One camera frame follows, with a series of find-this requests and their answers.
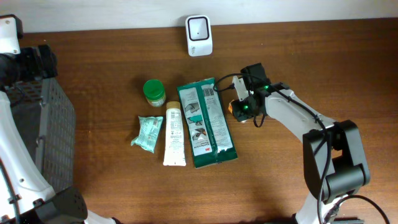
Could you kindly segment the green 3M wipes package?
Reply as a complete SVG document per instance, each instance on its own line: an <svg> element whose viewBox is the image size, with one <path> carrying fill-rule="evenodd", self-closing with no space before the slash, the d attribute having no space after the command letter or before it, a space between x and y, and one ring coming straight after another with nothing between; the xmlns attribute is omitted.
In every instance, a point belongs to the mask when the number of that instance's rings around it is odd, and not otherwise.
<svg viewBox="0 0 398 224"><path fill-rule="evenodd" d="M215 79L208 78L177 88L197 169L238 158L214 87Z"/></svg>

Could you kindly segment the green lid glass jar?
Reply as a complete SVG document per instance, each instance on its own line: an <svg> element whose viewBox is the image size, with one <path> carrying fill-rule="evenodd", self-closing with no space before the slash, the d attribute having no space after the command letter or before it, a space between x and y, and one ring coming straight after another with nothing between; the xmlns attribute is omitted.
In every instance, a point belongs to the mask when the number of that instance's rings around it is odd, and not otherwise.
<svg viewBox="0 0 398 224"><path fill-rule="evenodd" d="M165 103L165 88L160 80L146 81L143 86L143 92L151 106L160 107Z"/></svg>

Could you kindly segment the white tube with tan cap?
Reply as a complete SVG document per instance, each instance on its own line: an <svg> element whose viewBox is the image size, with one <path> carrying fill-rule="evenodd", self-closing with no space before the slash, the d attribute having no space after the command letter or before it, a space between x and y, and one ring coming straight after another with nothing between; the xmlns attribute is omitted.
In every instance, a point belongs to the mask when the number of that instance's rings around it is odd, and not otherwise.
<svg viewBox="0 0 398 224"><path fill-rule="evenodd" d="M180 103L170 101L166 104L166 130L164 166L186 166L184 150L184 131Z"/></svg>

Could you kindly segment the pale green tissue packet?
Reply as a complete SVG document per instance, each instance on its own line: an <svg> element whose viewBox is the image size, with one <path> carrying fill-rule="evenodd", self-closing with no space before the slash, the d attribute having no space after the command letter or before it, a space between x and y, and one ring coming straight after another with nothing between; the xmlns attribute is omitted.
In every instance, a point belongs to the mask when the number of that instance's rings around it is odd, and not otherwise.
<svg viewBox="0 0 398 224"><path fill-rule="evenodd" d="M139 116L139 135L131 141L131 146L137 145L145 151L154 153L163 120L162 116Z"/></svg>

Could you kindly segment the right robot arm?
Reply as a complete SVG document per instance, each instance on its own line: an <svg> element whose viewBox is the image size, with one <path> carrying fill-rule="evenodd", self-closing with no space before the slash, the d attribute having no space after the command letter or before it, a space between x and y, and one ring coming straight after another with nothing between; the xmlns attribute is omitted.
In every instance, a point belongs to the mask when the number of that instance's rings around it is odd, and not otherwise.
<svg viewBox="0 0 398 224"><path fill-rule="evenodd" d="M336 206L370 181L361 135L351 120L335 121L300 100L282 82L272 83L254 64L233 75L238 99L229 110L238 121L256 116L283 124L303 145L303 172L309 194L292 223L331 223Z"/></svg>

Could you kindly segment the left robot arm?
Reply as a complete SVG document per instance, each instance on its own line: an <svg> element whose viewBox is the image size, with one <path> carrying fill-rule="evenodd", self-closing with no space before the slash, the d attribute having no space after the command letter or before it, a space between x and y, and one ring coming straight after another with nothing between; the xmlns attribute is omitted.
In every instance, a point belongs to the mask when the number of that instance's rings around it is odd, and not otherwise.
<svg viewBox="0 0 398 224"><path fill-rule="evenodd" d="M1 222L111 223L73 185L74 107L48 45L20 47L22 21L1 17Z"/></svg>

